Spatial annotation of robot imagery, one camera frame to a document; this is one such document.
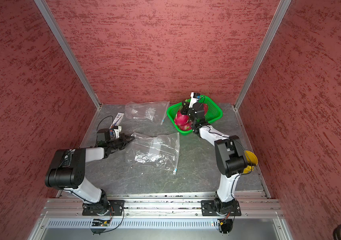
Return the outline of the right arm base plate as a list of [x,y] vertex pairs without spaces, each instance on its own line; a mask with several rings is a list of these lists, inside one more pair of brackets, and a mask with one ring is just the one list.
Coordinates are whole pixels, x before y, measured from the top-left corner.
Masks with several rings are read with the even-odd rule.
[[222,203],[219,199],[213,201],[201,201],[201,212],[203,216],[241,216],[239,202],[234,199],[230,202]]

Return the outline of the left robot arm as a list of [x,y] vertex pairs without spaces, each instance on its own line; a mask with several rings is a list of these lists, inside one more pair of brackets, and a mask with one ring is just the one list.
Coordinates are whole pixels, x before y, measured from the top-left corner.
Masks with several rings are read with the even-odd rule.
[[46,173],[45,185],[74,195],[92,214],[109,212],[112,208],[105,191],[86,179],[86,163],[106,159],[114,152],[124,150],[134,139],[134,136],[121,133],[120,127],[113,127],[98,130],[92,148],[57,150]]

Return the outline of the dragon fruit bag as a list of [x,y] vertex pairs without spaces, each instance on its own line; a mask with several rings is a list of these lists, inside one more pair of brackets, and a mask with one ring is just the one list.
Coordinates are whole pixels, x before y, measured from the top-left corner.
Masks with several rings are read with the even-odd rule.
[[206,114],[208,112],[208,105],[207,104],[203,104],[203,110],[204,110],[204,116],[206,116]]
[[178,111],[176,113],[176,116],[174,118],[174,123],[176,124],[177,127],[180,126],[180,125],[184,125],[184,124],[186,124],[188,122],[189,122],[188,115],[183,115],[181,113],[181,111]]

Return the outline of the clear zip-top bag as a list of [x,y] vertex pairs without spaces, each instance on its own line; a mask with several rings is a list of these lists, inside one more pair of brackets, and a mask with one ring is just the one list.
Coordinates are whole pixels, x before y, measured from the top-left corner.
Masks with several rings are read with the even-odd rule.
[[155,125],[162,125],[170,106],[169,101],[134,103],[125,105],[125,116],[136,121],[150,122]]
[[126,162],[152,166],[176,174],[180,150],[179,133],[157,137],[133,133],[132,137],[134,140],[128,145],[125,154]]

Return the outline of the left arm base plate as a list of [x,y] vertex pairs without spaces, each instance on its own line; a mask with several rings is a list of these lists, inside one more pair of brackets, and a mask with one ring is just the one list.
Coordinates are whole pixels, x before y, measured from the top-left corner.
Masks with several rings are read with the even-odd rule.
[[111,200],[106,204],[85,204],[83,203],[83,216],[122,216],[125,206],[124,200]]

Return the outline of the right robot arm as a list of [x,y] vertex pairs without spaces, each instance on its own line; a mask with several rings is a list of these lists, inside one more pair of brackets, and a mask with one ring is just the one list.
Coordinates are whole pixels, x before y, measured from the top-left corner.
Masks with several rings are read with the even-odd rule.
[[239,177],[248,167],[245,150],[238,137],[221,133],[205,120],[203,103],[190,104],[184,101],[181,113],[191,120],[193,133],[214,146],[216,165],[221,177],[213,200],[213,209],[219,215],[226,215],[237,205],[234,190]]

